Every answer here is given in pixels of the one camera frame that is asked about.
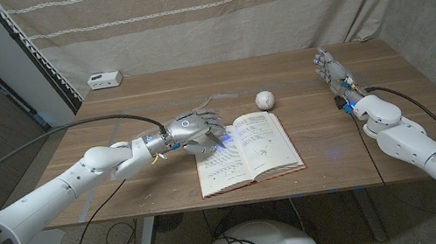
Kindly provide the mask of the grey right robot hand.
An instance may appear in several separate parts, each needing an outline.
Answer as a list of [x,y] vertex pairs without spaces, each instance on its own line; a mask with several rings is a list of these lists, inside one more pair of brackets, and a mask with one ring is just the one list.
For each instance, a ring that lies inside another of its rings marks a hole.
[[359,86],[353,74],[335,60],[325,48],[318,48],[313,63],[317,66],[316,73],[325,80],[335,94],[336,107],[351,114],[355,104],[366,96],[367,91]]

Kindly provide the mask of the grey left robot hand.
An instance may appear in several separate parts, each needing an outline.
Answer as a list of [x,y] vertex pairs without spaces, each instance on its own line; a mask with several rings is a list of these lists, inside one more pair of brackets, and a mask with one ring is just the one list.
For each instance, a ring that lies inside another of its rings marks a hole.
[[182,148],[192,155],[210,154],[226,135],[226,126],[215,109],[185,112],[171,120],[163,129],[143,137],[152,155]]

